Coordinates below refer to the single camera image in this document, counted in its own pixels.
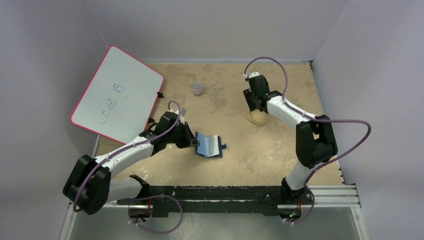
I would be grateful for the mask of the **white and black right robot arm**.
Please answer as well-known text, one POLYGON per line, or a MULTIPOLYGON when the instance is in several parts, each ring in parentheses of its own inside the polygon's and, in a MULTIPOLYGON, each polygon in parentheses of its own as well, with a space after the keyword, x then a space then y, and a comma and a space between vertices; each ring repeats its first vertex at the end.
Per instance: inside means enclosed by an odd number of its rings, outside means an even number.
POLYGON ((245 75, 249 88, 243 91, 250 112, 260 111, 279 118, 295 130, 297 162, 281 181, 282 200, 294 203, 305 191, 310 174, 338 153, 332 124, 326 115, 310 115, 292 105, 281 92, 271 91, 258 72, 245 75))

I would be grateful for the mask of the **blue leather card holder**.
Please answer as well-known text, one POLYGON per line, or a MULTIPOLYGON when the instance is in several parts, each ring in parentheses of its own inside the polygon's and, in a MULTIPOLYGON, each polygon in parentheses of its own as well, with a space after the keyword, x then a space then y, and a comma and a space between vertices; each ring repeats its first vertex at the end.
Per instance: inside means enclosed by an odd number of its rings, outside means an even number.
POLYGON ((222 143, 219 135, 206 136, 197 131, 195 138, 199 142, 199 145, 195 147, 195 153, 203 158, 221 158, 223 150, 227 148, 227 144, 222 143))

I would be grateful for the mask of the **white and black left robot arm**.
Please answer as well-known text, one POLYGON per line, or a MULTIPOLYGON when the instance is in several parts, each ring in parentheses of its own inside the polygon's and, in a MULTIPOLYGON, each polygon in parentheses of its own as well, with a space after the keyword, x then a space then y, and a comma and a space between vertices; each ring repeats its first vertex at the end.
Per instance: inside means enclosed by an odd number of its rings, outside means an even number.
POLYGON ((158 122, 114 151, 96 157, 81 156, 62 193, 73 202, 76 212, 84 211, 92 215, 112 200, 111 182, 117 174, 164 150, 168 144, 174 144, 179 149, 200 144, 180 110, 166 111, 158 122))

